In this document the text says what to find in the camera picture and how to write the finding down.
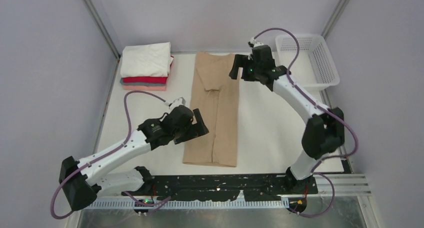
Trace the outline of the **beige t-shirt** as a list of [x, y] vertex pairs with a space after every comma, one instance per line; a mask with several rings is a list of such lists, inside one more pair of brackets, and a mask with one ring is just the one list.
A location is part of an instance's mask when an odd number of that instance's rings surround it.
[[235, 54], [195, 56], [190, 108], [199, 109], [206, 135], [185, 142], [187, 165], [236, 167], [240, 81], [231, 79]]

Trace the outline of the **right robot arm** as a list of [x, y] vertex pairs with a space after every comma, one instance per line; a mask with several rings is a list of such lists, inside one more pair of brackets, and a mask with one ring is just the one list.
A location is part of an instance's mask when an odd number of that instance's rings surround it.
[[249, 55], [236, 54], [229, 77], [260, 82], [282, 97], [302, 118], [305, 130], [303, 151], [286, 170], [283, 184], [291, 193], [299, 193], [312, 179], [319, 164], [345, 143], [344, 113], [312, 99], [292, 78], [290, 69], [277, 66], [268, 45], [252, 45]]

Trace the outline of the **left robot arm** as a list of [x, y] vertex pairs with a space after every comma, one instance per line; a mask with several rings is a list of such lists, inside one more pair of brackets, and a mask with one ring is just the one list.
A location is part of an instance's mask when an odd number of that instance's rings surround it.
[[61, 189], [73, 212], [103, 196], [135, 191], [148, 195], [154, 181], [146, 167], [137, 166], [118, 173], [113, 170], [170, 142], [177, 145], [208, 133], [198, 108], [176, 106], [160, 118], [146, 119], [129, 137], [101, 152], [79, 160], [72, 156], [64, 159], [59, 175]]

